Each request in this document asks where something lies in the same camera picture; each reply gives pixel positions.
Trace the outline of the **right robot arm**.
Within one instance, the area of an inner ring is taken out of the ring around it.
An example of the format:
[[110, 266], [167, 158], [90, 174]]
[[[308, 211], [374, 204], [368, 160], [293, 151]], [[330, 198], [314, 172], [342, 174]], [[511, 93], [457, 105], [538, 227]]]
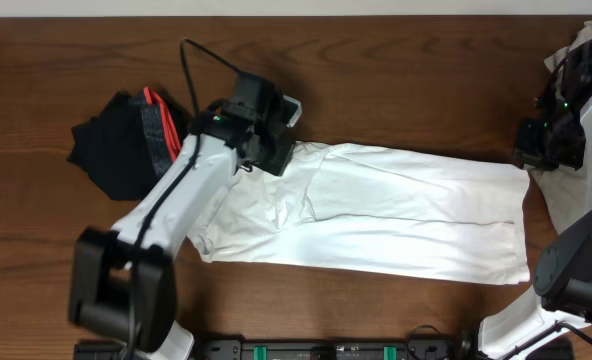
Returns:
[[573, 333], [592, 346], [592, 39], [554, 67], [537, 98], [537, 118], [522, 121], [515, 157], [532, 170], [570, 168], [580, 185], [549, 192], [572, 220], [553, 217], [558, 238], [537, 263], [531, 287], [463, 337], [461, 359], [571, 359]]

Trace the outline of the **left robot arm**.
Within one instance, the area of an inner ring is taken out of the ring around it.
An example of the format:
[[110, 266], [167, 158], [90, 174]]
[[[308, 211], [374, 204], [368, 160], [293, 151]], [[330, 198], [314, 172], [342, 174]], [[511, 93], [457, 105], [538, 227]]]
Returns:
[[76, 359], [187, 359], [193, 335], [175, 320], [174, 261], [186, 236], [213, 216], [239, 170], [281, 175], [301, 103], [242, 72], [228, 99], [197, 113], [179, 156], [109, 231], [85, 229], [74, 247], [69, 320], [100, 335]]

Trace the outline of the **white printed t-shirt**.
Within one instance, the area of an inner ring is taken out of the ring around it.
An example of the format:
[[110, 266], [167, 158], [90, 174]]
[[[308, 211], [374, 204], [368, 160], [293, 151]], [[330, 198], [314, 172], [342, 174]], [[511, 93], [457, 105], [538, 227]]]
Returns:
[[529, 183], [509, 164], [301, 143], [281, 176], [239, 173], [190, 238], [206, 262], [513, 285], [530, 278]]

